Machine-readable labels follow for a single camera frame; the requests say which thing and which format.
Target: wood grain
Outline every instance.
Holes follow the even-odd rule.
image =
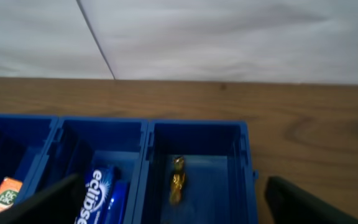
[[[260,223],[270,175],[358,218],[358,86],[0,78],[0,113],[245,120]]]

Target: white sheet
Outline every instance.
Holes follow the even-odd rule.
[[[112,78],[75,1],[0,0],[0,76]]]
[[[118,79],[358,83],[355,0],[81,0]]]

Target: orange box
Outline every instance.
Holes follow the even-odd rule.
[[[0,184],[0,212],[10,208],[22,187],[22,182],[5,177]]]

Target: white backdrop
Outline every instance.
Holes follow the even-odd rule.
[[[7,2],[0,76],[111,78],[76,2]],[[80,3],[118,79],[358,83],[358,1]]]

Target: storage bin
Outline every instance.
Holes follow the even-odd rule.
[[[114,165],[118,179],[130,183],[124,223],[131,223],[146,130],[143,119],[60,118],[45,164],[36,173],[40,181],[31,190],[42,190],[74,172],[83,174],[91,163]]]
[[[16,203],[31,195],[28,188],[52,141],[57,120],[54,116],[0,114],[0,184],[4,177],[23,182]]]
[[[244,122],[149,123],[133,224],[257,223]],[[184,156],[183,200],[169,204],[172,159]]]

